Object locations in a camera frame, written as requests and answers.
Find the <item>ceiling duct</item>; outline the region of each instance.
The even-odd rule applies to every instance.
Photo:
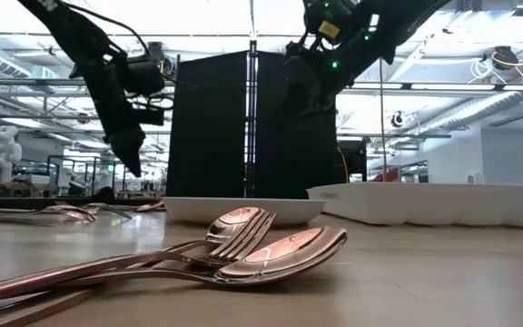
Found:
[[[0,73],[12,78],[57,78],[58,75],[51,70],[39,66],[22,63],[14,59],[11,55],[0,50]],[[55,86],[35,85],[30,86],[35,91],[53,94],[57,90]]]
[[[428,134],[438,130],[453,131],[457,128],[475,123],[493,114],[511,109],[521,104],[523,94],[521,92],[502,92],[486,98],[477,98],[460,104],[448,110],[444,114],[431,119],[420,127],[412,129],[404,137],[390,141],[390,145],[409,140],[408,135]]]

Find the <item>white robot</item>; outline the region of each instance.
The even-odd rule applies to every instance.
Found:
[[[22,160],[22,145],[15,142],[17,128],[0,126],[0,182],[11,182],[14,164]]]

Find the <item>black partition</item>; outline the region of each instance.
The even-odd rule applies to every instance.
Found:
[[[336,183],[334,110],[297,118],[307,108],[307,98],[294,90],[284,100],[283,57],[257,55],[254,196],[307,198],[306,189]]]
[[[167,196],[244,196],[247,54],[180,64]]]

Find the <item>table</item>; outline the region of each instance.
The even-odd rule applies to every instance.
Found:
[[[350,239],[296,279],[227,291],[194,282],[129,282],[35,326],[523,326],[523,229],[375,227],[329,216]],[[88,227],[0,224],[0,280],[203,238],[164,213]],[[293,230],[271,231],[277,240]]]

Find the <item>white tray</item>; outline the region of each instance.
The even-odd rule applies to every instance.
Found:
[[[308,190],[325,213],[373,224],[523,226],[523,185],[349,183]]]
[[[323,200],[276,200],[165,197],[168,217],[190,223],[212,223],[220,216],[243,207],[259,207],[278,213],[274,225],[307,223],[324,209]]]

